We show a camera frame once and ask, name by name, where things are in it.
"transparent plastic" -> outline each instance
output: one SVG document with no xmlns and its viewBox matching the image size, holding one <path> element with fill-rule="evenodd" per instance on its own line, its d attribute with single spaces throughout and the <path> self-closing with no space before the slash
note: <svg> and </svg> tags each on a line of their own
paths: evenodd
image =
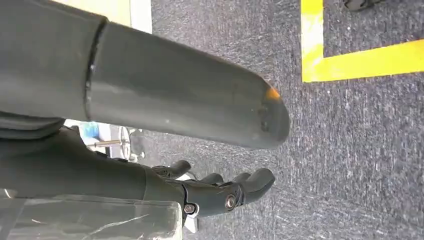
<svg viewBox="0 0 424 240">
<path fill-rule="evenodd" d="M 0 240 L 181 240 L 176 202 L 66 195 L 24 199 L 0 189 Z"/>
</svg>

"prosthetic arm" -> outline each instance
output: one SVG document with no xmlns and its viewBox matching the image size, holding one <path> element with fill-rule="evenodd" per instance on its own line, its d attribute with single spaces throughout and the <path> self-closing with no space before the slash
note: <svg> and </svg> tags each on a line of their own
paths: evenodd
<svg viewBox="0 0 424 240">
<path fill-rule="evenodd" d="M 289 134 L 277 91 L 219 58 L 48 0 L 0 3 L 0 188 L 21 198 L 100 196 L 178 202 L 186 215 L 262 197 L 260 169 L 224 182 L 178 181 L 187 162 L 150 168 L 88 150 L 64 119 L 251 148 Z"/>
</svg>

